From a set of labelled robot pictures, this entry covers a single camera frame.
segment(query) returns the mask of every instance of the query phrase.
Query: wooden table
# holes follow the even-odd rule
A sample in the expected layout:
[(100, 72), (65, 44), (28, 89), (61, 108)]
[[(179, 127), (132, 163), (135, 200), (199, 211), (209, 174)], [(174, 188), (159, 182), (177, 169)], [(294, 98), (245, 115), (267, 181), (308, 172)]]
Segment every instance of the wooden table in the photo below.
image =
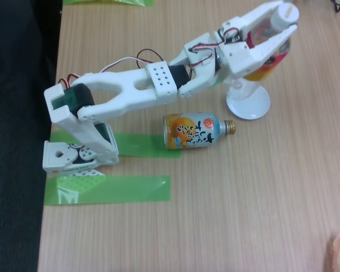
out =
[[(261, 3), (65, 6), (57, 76), (96, 72), (142, 48), (172, 60), (188, 41)], [(340, 231), (340, 14), (324, 0), (299, 9), (291, 53), (263, 82), (268, 114), (235, 119), (235, 135), (181, 159), (121, 157), (100, 168), (171, 175), (171, 201), (44, 207), (39, 271), (330, 271)], [(93, 95), (96, 103), (112, 97)], [(108, 123), (117, 132), (161, 134), (164, 114), (201, 111), (234, 118), (217, 86)]]

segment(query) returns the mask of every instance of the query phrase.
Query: bottle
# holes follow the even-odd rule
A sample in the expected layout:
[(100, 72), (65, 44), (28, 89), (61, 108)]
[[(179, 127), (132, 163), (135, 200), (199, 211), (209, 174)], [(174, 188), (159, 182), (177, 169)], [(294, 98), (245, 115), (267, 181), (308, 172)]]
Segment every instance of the bottle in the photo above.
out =
[[(263, 20), (256, 28), (252, 29), (246, 38), (249, 48), (268, 40), (281, 33), (299, 19), (299, 10), (293, 3), (283, 3), (272, 13), (271, 17)], [(260, 81), (268, 77), (276, 66), (290, 51), (291, 40), (288, 39), (258, 70), (246, 75), (249, 81)]]
[(164, 116), (164, 142), (168, 149), (211, 146), (220, 136), (235, 134), (232, 120), (219, 122), (211, 113)]

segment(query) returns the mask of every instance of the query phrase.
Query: green tape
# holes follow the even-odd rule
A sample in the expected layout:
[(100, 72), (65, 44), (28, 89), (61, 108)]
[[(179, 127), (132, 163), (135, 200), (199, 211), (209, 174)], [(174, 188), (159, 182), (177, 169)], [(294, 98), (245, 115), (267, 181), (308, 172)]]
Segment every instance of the green tape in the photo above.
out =
[(170, 200), (170, 176), (66, 176), (46, 180), (44, 205)]
[(155, 0), (63, 0), (63, 5), (71, 5), (74, 3), (111, 3), (120, 2), (137, 6), (152, 7)]
[[(168, 150), (165, 148), (164, 136), (157, 134), (115, 133), (118, 151), (123, 156), (136, 156), (148, 158), (180, 158), (181, 150)], [(53, 131), (50, 141), (79, 143), (72, 135), (64, 130)]]

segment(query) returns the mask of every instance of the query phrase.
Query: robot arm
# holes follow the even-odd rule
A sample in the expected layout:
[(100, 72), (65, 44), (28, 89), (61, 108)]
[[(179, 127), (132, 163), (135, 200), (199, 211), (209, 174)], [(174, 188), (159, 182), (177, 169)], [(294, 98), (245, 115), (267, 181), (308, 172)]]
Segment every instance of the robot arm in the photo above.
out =
[[(169, 63), (150, 63), (143, 69), (120, 73), (89, 73), (75, 80), (67, 91), (63, 90), (61, 84), (45, 90), (52, 122), (71, 133), (83, 146), (74, 148), (66, 143), (46, 141), (44, 169), (61, 175), (62, 172), (74, 173), (78, 169), (95, 168), (101, 164), (116, 164), (116, 141), (111, 128), (103, 123), (104, 120), (136, 109), (172, 103), (177, 95), (189, 97), (204, 91), (218, 80), (219, 69), (224, 69), (228, 76), (237, 79), (260, 68), (296, 31), (297, 26), (289, 26), (252, 49), (248, 48), (244, 40), (251, 29), (282, 3), (264, 3), (243, 17), (224, 22), (220, 30), (214, 33), (215, 39), (209, 33), (203, 34), (185, 44), (179, 56)], [(194, 79), (189, 78), (186, 65), (195, 73)], [(92, 102), (90, 91), (113, 91), (118, 95), (106, 103), (83, 104), (73, 110), (71, 103), (75, 104), (78, 100), (72, 95), (73, 89), (80, 86), (85, 86), (84, 94)], [(63, 97), (68, 103), (59, 107), (58, 100)]]

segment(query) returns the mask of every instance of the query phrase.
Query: black cable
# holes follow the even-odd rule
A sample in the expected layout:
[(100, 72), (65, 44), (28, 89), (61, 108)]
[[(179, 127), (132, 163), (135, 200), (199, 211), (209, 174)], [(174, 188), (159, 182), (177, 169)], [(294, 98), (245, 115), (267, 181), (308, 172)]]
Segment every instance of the black cable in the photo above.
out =
[(330, 1), (334, 3), (335, 12), (339, 12), (340, 11), (340, 4), (338, 4), (335, 0), (330, 0)]

